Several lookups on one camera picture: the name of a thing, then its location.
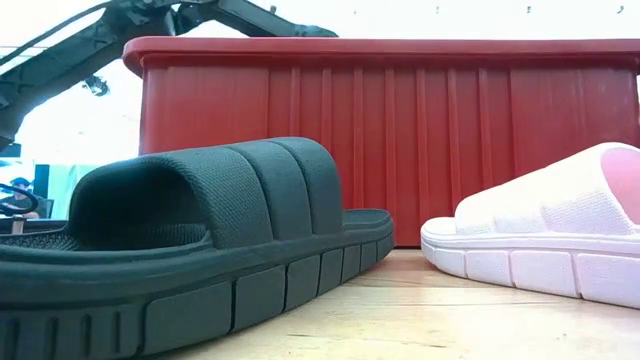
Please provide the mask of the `pale translucent curtain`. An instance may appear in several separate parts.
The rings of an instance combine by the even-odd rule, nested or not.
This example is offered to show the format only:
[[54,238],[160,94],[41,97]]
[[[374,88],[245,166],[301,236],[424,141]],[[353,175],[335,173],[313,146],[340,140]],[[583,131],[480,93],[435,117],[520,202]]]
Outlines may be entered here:
[[53,200],[52,219],[67,219],[72,194],[78,182],[98,165],[51,165],[49,168],[48,196]]

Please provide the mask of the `black table edge rail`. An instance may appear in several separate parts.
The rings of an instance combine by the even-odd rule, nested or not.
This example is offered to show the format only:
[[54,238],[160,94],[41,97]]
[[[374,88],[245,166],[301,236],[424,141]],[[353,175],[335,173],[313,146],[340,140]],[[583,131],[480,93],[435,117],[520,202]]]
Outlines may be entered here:
[[[55,231],[63,228],[66,224],[66,220],[26,219],[22,234]],[[0,235],[11,235],[11,225],[11,218],[0,218]]]

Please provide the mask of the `dark blue pillar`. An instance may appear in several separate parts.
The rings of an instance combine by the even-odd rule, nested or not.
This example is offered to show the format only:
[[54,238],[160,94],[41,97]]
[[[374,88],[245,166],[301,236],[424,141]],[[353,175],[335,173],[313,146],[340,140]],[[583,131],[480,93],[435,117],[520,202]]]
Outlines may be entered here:
[[32,182],[33,193],[43,198],[48,197],[49,190],[49,173],[50,166],[48,164],[36,164],[35,176]]

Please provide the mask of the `white and pink foam slide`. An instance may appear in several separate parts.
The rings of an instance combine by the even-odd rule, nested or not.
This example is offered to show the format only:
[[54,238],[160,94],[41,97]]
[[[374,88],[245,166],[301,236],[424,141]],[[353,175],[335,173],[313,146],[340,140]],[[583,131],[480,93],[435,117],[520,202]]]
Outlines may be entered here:
[[607,142],[464,198],[421,250],[462,278],[640,309],[640,148]]

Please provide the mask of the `person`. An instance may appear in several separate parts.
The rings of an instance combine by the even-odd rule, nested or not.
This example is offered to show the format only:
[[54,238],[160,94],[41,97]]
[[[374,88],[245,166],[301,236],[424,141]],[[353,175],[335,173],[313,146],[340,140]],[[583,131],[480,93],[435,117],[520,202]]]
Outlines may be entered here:
[[22,215],[27,219],[49,219],[50,201],[35,195],[31,182],[14,178],[9,185],[0,184],[0,217]]

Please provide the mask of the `dark green foam slide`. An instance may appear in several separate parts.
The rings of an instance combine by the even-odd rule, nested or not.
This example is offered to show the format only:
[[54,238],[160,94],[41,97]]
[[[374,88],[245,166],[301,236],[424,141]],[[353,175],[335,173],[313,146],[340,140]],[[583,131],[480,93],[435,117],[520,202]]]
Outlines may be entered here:
[[255,325],[380,262],[381,209],[345,209],[319,143],[140,156],[77,184],[58,230],[0,235],[0,360],[151,355]]

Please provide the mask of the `dark hanging ceiling fixture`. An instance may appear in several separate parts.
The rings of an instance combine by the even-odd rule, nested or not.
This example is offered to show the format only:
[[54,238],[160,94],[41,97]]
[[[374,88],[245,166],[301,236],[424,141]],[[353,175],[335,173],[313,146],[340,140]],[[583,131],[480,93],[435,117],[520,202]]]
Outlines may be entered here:
[[82,81],[82,87],[91,92],[93,96],[102,97],[110,93],[108,83],[97,75],[90,75]]

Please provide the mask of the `red ribbed plastic bin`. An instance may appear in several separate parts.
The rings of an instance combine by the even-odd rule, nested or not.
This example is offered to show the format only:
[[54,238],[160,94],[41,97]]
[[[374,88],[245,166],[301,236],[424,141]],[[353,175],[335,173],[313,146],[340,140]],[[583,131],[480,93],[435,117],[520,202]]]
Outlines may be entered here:
[[301,136],[396,243],[466,196],[602,142],[640,146],[640,39],[141,37],[143,153]]

